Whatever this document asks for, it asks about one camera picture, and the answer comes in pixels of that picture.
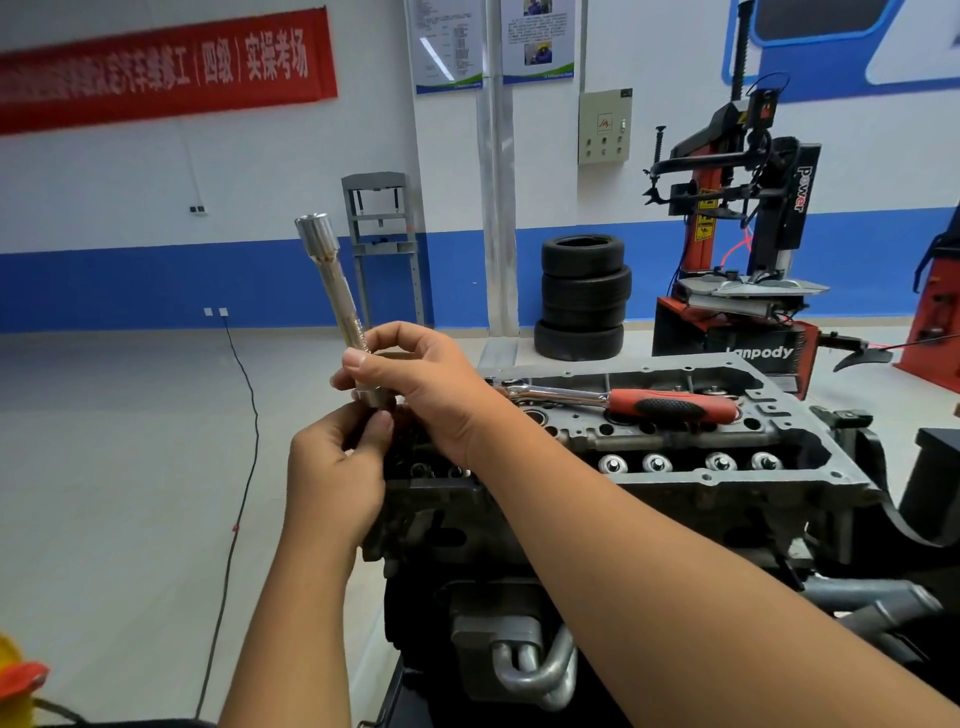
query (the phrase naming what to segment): red rubber handle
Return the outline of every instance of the red rubber handle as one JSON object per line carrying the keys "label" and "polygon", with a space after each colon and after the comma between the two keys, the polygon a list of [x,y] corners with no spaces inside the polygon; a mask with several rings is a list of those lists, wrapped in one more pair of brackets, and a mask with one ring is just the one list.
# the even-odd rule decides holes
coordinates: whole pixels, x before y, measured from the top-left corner
{"label": "red rubber handle", "polygon": [[612,413],[628,417],[715,425],[729,425],[740,416],[736,402],[726,397],[654,389],[614,389],[607,406]]}

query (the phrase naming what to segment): ratchet wrench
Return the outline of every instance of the ratchet wrench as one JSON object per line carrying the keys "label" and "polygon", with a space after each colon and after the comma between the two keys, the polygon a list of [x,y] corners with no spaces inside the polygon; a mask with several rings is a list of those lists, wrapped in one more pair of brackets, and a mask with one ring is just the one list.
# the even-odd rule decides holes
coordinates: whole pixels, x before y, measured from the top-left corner
{"label": "ratchet wrench", "polygon": [[512,401],[549,401],[556,404],[582,404],[603,407],[616,415],[691,423],[729,425],[740,417],[736,402],[715,395],[690,392],[664,392],[657,389],[613,389],[610,392],[584,392],[578,389],[510,384],[500,389]]}
{"label": "ratchet wrench", "polygon": [[[337,326],[344,334],[344,341],[349,347],[371,353],[367,346],[367,337],[363,333],[363,325],[357,317],[349,284],[344,277],[344,269],[337,258],[340,242],[333,234],[330,219],[326,213],[321,213],[298,217],[295,223],[303,247],[320,271],[320,278],[324,282],[326,295],[330,298],[333,314],[337,317]],[[356,391],[360,401],[374,409],[390,409],[395,403],[393,393],[381,387],[368,387],[358,383]]]}

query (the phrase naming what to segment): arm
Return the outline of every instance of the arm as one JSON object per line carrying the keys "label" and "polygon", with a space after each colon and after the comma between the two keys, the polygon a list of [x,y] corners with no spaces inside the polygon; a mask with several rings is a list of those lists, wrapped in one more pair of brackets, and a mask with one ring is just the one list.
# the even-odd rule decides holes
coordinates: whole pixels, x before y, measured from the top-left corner
{"label": "arm", "polygon": [[356,549],[383,502],[383,454],[393,434],[391,416],[377,413],[356,451],[344,453],[366,414],[349,404],[294,437],[283,531],[222,728],[350,726],[344,595]]}
{"label": "arm", "polygon": [[334,384],[397,389],[496,498],[634,725],[952,726],[960,710],[744,559],[666,518],[547,435],[446,337],[368,334]]}

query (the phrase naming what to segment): hand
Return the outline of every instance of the hand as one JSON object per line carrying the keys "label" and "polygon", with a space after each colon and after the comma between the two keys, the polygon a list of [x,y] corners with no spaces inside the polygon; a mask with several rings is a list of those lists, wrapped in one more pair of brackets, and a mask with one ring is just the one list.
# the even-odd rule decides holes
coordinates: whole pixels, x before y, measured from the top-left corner
{"label": "hand", "polygon": [[390,447],[394,419],[376,412],[353,452],[344,442],[370,409],[352,402],[302,429],[290,443],[287,510],[281,540],[342,548],[352,567],[383,504],[383,456]]}
{"label": "hand", "polygon": [[461,468],[476,470],[471,442],[481,426],[518,410],[470,366],[449,336],[394,321],[367,331],[372,352],[399,346],[415,358],[390,358],[347,349],[343,369],[330,378],[337,389],[356,382],[387,387],[406,399],[440,451]]}

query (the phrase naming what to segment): red banner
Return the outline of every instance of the red banner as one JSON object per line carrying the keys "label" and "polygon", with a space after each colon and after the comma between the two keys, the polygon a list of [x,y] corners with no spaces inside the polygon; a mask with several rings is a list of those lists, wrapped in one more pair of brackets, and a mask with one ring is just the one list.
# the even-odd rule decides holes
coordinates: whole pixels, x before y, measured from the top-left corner
{"label": "red banner", "polygon": [[326,8],[0,55],[0,133],[336,96]]}

